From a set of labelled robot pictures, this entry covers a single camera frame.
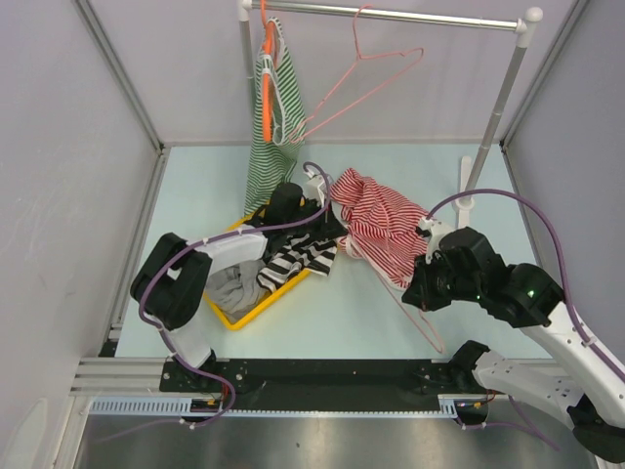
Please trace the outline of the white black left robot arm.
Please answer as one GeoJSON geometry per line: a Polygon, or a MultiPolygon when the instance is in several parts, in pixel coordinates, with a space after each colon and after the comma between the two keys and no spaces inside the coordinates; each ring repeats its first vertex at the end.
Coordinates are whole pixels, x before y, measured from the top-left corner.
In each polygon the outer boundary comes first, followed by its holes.
{"type": "Polygon", "coordinates": [[[273,237],[309,234],[326,217],[325,191],[307,198],[292,183],[278,187],[270,201],[234,229],[200,241],[161,236],[130,287],[140,319],[156,328],[171,356],[183,365],[182,378],[194,390],[216,378],[208,333],[197,313],[207,282],[227,268],[260,261],[273,237]]]}

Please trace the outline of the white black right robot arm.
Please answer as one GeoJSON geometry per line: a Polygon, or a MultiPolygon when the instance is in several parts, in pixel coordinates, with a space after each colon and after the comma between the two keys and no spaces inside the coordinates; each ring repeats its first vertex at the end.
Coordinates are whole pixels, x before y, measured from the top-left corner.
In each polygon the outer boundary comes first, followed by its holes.
{"type": "Polygon", "coordinates": [[[403,303],[426,312],[476,303],[537,343],[565,373],[549,376],[469,340],[451,359],[452,384],[462,392],[481,387],[517,397],[559,420],[598,458],[623,463],[624,366],[583,330],[563,289],[534,265],[506,264],[472,228],[422,220],[416,233],[427,248],[415,260],[403,303]]]}

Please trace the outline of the red white striped tank top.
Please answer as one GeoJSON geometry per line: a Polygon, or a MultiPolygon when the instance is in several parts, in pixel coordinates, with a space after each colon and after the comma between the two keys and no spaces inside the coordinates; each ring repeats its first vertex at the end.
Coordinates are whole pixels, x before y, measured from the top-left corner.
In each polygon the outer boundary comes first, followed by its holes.
{"type": "Polygon", "coordinates": [[[416,228],[428,212],[353,168],[332,185],[331,199],[348,231],[338,240],[340,249],[366,261],[391,287],[406,289],[415,259],[426,253],[427,242],[416,228]]]}

